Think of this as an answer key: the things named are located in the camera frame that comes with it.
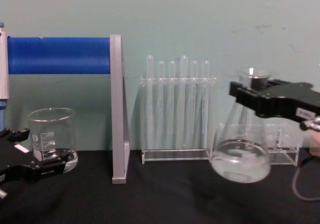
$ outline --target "black tabletop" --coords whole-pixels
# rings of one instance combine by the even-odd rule
[[[217,175],[208,161],[149,162],[130,155],[127,184],[112,185],[112,154],[79,152],[71,172],[29,185],[12,182],[0,204],[0,224],[319,224],[320,203],[291,191],[293,166],[273,166],[254,184]],[[320,196],[317,163],[299,181]]]

